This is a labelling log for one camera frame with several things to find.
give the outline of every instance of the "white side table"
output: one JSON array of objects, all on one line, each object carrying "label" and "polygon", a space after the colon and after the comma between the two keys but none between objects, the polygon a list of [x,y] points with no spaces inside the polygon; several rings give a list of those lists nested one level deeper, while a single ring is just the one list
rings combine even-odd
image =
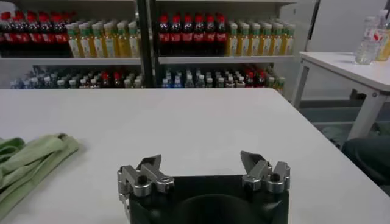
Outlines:
[{"label": "white side table", "polygon": [[390,61],[358,65],[353,53],[300,52],[300,55],[302,65],[291,103],[299,107],[309,70],[329,77],[340,76],[349,81],[353,88],[367,95],[348,139],[367,136],[390,94]]}]

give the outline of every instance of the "green towel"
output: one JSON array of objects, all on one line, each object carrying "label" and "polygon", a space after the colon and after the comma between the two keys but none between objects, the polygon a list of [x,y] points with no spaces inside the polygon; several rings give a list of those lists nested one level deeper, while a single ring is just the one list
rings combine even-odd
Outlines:
[{"label": "green towel", "polygon": [[64,134],[40,137],[26,145],[20,138],[0,141],[0,158],[2,152],[12,153],[0,161],[0,220],[78,148],[77,141]]}]

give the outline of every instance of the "red label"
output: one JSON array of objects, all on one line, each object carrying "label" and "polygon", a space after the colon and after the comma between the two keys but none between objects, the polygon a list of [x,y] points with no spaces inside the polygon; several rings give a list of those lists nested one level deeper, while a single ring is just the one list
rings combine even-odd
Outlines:
[{"label": "red label", "polygon": [[206,33],[206,41],[214,42],[215,41],[215,33]]},{"label": "red label", "polygon": [[179,42],[181,40],[180,33],[171,33],[170,37],[172,42]]},{"label": "red label", "polygon": [[42,43],[43,37],[40,33],[30,33],[30,38],[34,43]]},{"label": "red label", "polygon": [[226,33],[217,33],[217,41],[225,42],[227,40]]},{"label": "red label", "polygon": [[68,36],[66,34],[56,34],[55,35],[55,40],[58,43],[67,43],[68,42]]},{"label": "red label", "polygon": [[18,39],[18,42],[20,42],[20,43],[30,42],[30,36],[28,33],[18,33],[16,35],[16,38]]},{"label": "red label", "polygon": [[158,34],[160,37],[160,42],[169,42],[169,34],[168,33],[160,33]]},{"label": "red label", "polygon": [[204,34],[202,33],[194,33],[194,41],[202,42],[204,40]]},{"label": "red label", "polygon": [[193,40],[193,33],[182,33],[182,40],[186,42],[191,42]]},{"label": "red label", "polygon": [[55,36],[54,34],[51,34],[51,33],[44,33],[42,34],[43,36],[43,41],[45,43],[54,43],[55,42]]}]

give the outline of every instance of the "beverage shelf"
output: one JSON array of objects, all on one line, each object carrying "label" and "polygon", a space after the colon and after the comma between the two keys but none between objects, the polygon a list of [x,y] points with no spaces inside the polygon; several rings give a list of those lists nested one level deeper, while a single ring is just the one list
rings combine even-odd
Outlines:
[{"label": "beverage shelf", "polygon": [[292,61],[294,56],[242,56],[242,57],[159,57],[158,62],[168,64],[234,64],[274,63]]},{"label": "beverage shelf", "polygon": [[0,58],[0,63],[32,65],[140,65],[140,58]]}]

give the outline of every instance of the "white table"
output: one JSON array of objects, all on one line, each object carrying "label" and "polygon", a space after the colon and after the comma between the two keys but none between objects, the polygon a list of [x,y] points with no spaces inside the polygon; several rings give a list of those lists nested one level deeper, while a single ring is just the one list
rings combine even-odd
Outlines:
[{"label": "white table", "polygon": [[308,71],[339,76],[351,83],[366,99],[348,135],[348,139],[365,137],[370,132],[387,96],[390,94],[390,60],[375,61],[372,65],[357,65],[355,55],[346,52],[300,52],[302,65],[291,103],[298,108]]},{"label": "white table", "polygon": [[290,223],[390,223],[390,198],[272,89],[1,90],[0,105],[3,138],[84,146],[3,223],[126,223],[121,165],[161,153],[167,175],[244,174],[241,150],[290,165]]}]

